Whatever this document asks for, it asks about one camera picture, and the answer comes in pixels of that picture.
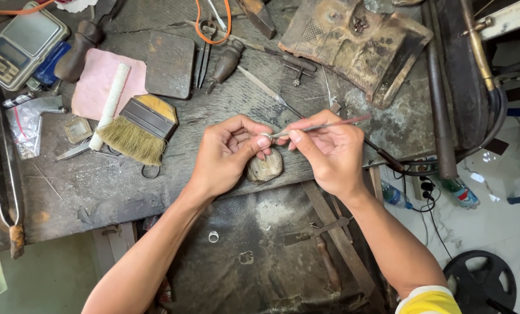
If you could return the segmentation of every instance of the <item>orange rubber band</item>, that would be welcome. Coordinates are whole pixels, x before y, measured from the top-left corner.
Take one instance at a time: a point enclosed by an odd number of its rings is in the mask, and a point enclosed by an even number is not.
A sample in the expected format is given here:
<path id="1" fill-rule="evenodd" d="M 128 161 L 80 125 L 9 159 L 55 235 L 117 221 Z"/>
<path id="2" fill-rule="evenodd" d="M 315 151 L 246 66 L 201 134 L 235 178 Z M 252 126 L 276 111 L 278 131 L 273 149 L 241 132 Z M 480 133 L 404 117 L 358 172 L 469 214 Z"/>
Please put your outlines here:
<path id="1" fill-rule="evenodd" d="M 27 9 L 27 10 L 16 10 L 16 11 L 9 11 L 9 10 L 0 10 L 0 15 L 25 15 L 25 14 L 31 14 L 37 11 L 42 10 L 47 5 L 53 3 L 55 0 L 49 0 L 45 3 L 39 4 L 38 6 Z"/>
<path id="2" fill-rule="evenodd" d="M 231 33 L 231 8 L 229 7 L 229 0 L 225 1 L 225 9 L 227 10 L 227 34 L 225 34 L 225 37 L 223 37 L 221 40 L 212 41 L 209 40 L 204 34 L 202 33 L 202 30 L 200 29 L 200 3 L 198 3 L 198 0 L 196 0 L 196 5 L 198 6 L 198 17 L 196 18 L 196 25 L 194 25 L 194 28 L 196 29 L 196 32 L 198 33 L 198 36 L 200 36 L 201 39 L 203 39 L 205 42 L 207 42 L 210 45 L 217 45 L 224 42 L 226 39 L 229 38 L 229 34 Z"/>

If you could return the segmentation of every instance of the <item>workbench surface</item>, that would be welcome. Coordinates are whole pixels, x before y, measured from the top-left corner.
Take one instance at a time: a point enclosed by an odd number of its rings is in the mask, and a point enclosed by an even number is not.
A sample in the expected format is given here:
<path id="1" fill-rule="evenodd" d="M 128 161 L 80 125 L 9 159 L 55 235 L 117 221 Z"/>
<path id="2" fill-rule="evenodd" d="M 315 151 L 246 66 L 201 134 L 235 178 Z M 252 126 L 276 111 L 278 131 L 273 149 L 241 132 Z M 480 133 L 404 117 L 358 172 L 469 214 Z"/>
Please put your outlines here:
<path id="1" fill-rule="evenodd" d="M 214 3 L 217 8 L 224 8 L 222 1 Z M 300 1 L 274 0 L 267 4 L 277 27 L 277 35 L 271 41 L 251 25 L 236 2 L 231 4 L 233 35 L 278 49 L 278 39 Z M 366 1 L 366 5 L 379 12 L 395 9 L 389 0 Z M 90 18 L 89 10 L 76 14 L 55 8 L 50 11 L 72 32 L 75 32 L 79 21 Z M 400 11 L 420 21 L 418 7 L 402 8 Z M 204 16 L 209 14 L 206 1 L 202 1 L 202 12 Z M 152 30 L 190 37 L 198 43 L 194 28 L 183 22 L 183 19 L 195 18 L 194 1 L 127 0 L 117 18 L 106 27 L 106 39 L 100 48 L 146 61 Z M 223 45 L 212 48 L 205 88 L 195 90 L 186 101 L 167 99 L 177 107 L 180 125 L 165 151 L 161 173 L 154 180 L 143 178 L 140 175 L 141 165 L 125 156 L 112 158 L 86 152 L 55 163 L 54 158 L 75 146 L 68 141 L 64 131 L 64 124 L 72 115 L 45 114 L 40 156 L 20 163 L 26 202 L 26 242 L 30 244 L 59 238 L 162 213 L 188 181 L 202 132 L 207 125 L 243 113 L 271 125 L 277 132 L 297 119 L 238 71 L 207 95 L 205 91 L 212 82 L 215 61 L 223 48 Z M 373 118 L 359 126 L 370 140 L 397 159 L 410 159 L 431 153 L 434 149 L 424 53 L 411 69 L 393 104 L 385 110 L 373 109 L 364 100 L 362 91 L 321 66 L 314 79 L 303 76 L 301 85 L 294 87 L 292 81 L 296 73 L 284 68 L 276 56 L 245 48 L 240 65 L 305 116 L 329 108 L 329 94 L 342 106 L 345 105 L 349 117 L 372 113 Z M 73 91 L 73 84 L 63 83 L 64 105 L 70 106 Z M 279 177 L 260 186 L 242 180 L 227 196 L 258 192 L 313 178 L 312 169 L 300 153 L 289 152 L 287 147 L 276 146 L 275 149 L 280 151 L 284 160 L 284 172 Z M 365 166 L 381 163 L 380 157 L 367 148 Z M 40 168 L 60 196 L 34 165 Z M 0 250 L 8 247 L 8 231 L 0 221 Z"/>

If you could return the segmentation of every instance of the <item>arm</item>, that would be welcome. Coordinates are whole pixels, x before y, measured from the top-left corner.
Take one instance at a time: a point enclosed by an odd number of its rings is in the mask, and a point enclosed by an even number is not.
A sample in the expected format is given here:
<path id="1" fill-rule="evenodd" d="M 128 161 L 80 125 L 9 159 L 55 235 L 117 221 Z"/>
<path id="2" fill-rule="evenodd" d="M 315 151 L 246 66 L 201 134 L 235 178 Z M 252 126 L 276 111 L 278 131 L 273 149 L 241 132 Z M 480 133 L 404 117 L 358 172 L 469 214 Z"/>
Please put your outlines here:
<path id="1" fill-rule="evenodd" d="M 287 126 L 284 131 L 331 124 L 341 118 L 324 110 Z M 295 130 L 289 149 L 298 149 L 312 165 L 314 178 L 351 211 L 376 258 L 382 274 L 406 298 L 422 286 L 445 286 L 446 279 L 430 251 L 370 195 L 362 178 L 364 133 L 352 125 L 331 126 L 308 133 Z"/>
<path id="2" fill-rule="evenodd" d="M 208 126 L 193 174 L 177 200 L 91 292 L 82 313 L 143 313 L 182 240 L 213 199 L 235 186 L 251 157 L 271 154 L 268 126 L 238 115 Z"/>

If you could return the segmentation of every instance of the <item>yellow sleeve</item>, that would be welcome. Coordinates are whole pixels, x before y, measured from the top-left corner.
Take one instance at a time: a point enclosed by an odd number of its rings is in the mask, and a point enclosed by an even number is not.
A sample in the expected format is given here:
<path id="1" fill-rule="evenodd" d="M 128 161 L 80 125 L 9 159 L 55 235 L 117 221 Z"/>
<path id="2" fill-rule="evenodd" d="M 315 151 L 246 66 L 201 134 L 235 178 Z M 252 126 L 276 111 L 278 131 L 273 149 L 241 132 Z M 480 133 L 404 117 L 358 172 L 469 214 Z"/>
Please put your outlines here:
<path id="1" fill-rule="evenodd" d="M 442 286 L 414 289 L 404 299 L 396 314 L 462 314 L 452 292 Z"/>

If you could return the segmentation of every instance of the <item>hand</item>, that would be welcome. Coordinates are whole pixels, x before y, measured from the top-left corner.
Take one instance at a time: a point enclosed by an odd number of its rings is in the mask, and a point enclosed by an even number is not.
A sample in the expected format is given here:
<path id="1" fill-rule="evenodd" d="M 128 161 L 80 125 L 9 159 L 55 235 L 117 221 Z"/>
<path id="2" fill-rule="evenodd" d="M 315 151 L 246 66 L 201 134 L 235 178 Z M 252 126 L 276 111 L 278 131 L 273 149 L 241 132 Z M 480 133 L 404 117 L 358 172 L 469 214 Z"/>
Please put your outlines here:
<path id="1" fill-rule="evenodd" d="M 289 135 L 276 143 L 284 145 L 290 139 L 289 150 L 297 148 L 305 155 L 320 187 L 344 201 L 344 198 L 368 192 L 361 169 L 364 132 L 353 125 L 329 126 L 308 133 L 300 131 L 341 120 L 331 111 L 322 110 L 288 125 L 283 132 L 289 131 Z"/>
<path id="2" fill-rule="evenodd" d="M 227 192 L 239 181 L 250 158 L 256 155 L 265 160 L 271 155 L 271 141 L 259 134 L 272 132 L 245 115 L 208 126 L 187 186 L 207 198 Z"/>

